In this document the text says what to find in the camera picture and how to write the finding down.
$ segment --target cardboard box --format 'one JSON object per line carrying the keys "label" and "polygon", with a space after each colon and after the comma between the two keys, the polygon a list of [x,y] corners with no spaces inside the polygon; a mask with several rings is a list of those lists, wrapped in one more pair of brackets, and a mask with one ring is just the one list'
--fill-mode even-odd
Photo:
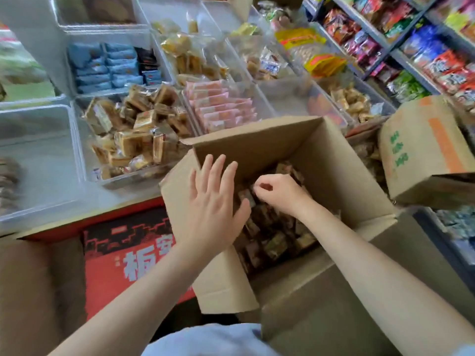
{"label": "cardboard box", "polygon": [[475,203],[475,157],[443,96],[406,102],[383,125],[380,152],[392,199],[452,209]]}
{"label": "cardboard box", "polygon": [[[312,197],[330,210],[341,210],[342,221],[370,241],[395,224],[394,208],[369,171],[329,119],[284,116],[188,139],[193,149],[163,180],[162,195],[177,242],[186,234],[191,169],[199,169],[207,154],[238,161],[236,183],[289,160],[302,172]],[[218,255],[193,284],[203,313],[236,313],[278,302],[310,281],[325,275],[334,263],[318,248],[304,257],[265,270],[249,283],[234,247]],[[314,306],[312,296],[296,302]],[[292,318],[294,312],[287,310]]]}

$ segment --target forearm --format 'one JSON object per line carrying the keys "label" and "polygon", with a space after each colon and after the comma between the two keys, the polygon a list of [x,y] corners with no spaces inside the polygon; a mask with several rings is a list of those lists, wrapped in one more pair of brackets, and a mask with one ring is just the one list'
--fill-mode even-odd
{"label": "forearm", "polygon": [[402,354],[450,355],[475,344],[472,325],[452,306],[326,209],[312,201],[299,218]]}
{"label": "forearm", "polygon": [[140,355],[178,299],[211,261],[199,243],[187,240],[115,298],[50,356]]}

